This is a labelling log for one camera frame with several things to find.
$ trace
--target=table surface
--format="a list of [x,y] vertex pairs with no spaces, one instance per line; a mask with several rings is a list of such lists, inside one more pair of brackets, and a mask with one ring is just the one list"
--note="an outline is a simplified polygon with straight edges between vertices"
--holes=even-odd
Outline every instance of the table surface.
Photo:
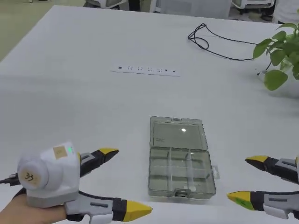
[[[191,224],[257,218],[282,223],[233,204],[226,194],[298,188],[244,159],[257,154],[295,158],[299,102],[272,97],[265,90],[256,73],[269,63],[266,57],[229,61],[191,44],[187,36],[202,22],[219,35],[249,42],[273,35],[277,27],[54,6],[0,63],[0,176],[16,171],[22,153],[41,152],[67,140],[79,152],[117,147],[115,158],[82,179],[81,190],[153,201],[147,194],[150,117],[201,119],[221,176],[217,194],[196,206],[149,202],[153,215],[137,223],[158,218],[158,223],[168,223],[169,218]],[[252,56],[252,45],[221,40],[205,30],[199,35],[210,42],[211,50]],[[176,69],[181,77],[110,72],[119,63]],[[17,190],[1,186],[1,208]],[[166,211],[166,206],[181,212]]]

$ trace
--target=plastic storage box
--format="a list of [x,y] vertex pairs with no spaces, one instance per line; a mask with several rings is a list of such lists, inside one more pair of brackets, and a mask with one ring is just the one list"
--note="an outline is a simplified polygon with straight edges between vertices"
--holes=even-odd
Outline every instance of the plastic storage box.
[[209,199],[216,194],[201,120],[150,118],[149,195]]

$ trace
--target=black cord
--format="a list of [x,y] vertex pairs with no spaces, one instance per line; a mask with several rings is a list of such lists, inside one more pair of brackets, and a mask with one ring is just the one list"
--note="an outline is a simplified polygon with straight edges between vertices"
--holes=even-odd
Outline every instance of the black cord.
[[265,69],[265,71],[268,70],[268,68],[270,67],[271,64],[272,64],[272,62],[270,62],[270,64],[268,65],[268,67]]
[[6,178],[4,180],[0,180],[0,184],[2,183],[9,183],[10,186],[20,185],[18,173],[12,174],[9,176],[9,178]]
[[[215,34],[214,32],[212,32],[206,24],[202,23],[200,24],[198,27],[196,27],[196,29],[190,33],[188,35],[188,40],[192,41],[193,43],[195,43],[199,48],[201,48],[202,50],[205,50],[207,52],[210,52],[214,55],[218,55],[220,57],[223,57],[223,58],[226,58],[226,59],[229,59],[229,60],[233,60],[233,61],[251,61],[253,60],[253,58],[248,58],[248,59],[238,59],[238,58],[231,58],[231,57],[228,57],[228,56],[224,56],[224,55],[221,55],[221,54],[218,54],[218,53],[215,53],[215,52],[212,52],[209,50],[209,47],[210,47],[210,44],[207,40],[201,38],[201,37],[196,37],[196,33],[200,30],[200,29],[203,29],[203,28],[206,28],[211,34],[219,37],[219,38],[222,38],[222,39],[225,39],[225,40],[228,40],[228,41],[234,41],[234,42],[239,42],[239,43],[247,43],[247,44],[253,44],[253,45],[257,45],[256,43],[250,43],[250,42],[246,42],[246,41],[239,41],[239,40],[233,40],[233,39],[229,39],[229,38],[226,38],[226,37],[223,37],[223,36],[219,36],[217,34]],[[206,43],[207,47],[204,48],[202,45],[200,45],[199,43],[197,43],[197,40],[202,40]]]

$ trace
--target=power strip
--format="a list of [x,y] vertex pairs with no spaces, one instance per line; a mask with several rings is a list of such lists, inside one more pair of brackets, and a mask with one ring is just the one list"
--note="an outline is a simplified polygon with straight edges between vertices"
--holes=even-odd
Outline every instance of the power strip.
[[153,68],[149,66],[131,66],[131,65],[117,65],[111,69],[112,72],[146,74],[156,76],[173,76],[180,77],[178,72],[174,69]]

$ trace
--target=floor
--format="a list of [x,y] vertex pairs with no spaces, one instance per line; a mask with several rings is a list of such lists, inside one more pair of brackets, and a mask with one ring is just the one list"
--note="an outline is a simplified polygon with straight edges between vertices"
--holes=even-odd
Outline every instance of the floor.
[[[84,2],[85,0],[33,0],[33,3],[29,3],[28,0],[0,0],[0,61],[53,5],[83,6]],[[141,0],[141,8],[147,12],[150,0]],[[128,9],[128,5],[124,4],[121,9]],[[229,18],[263,22],[259,16],[252,13],[239,15],[237,10],[232,9]]]

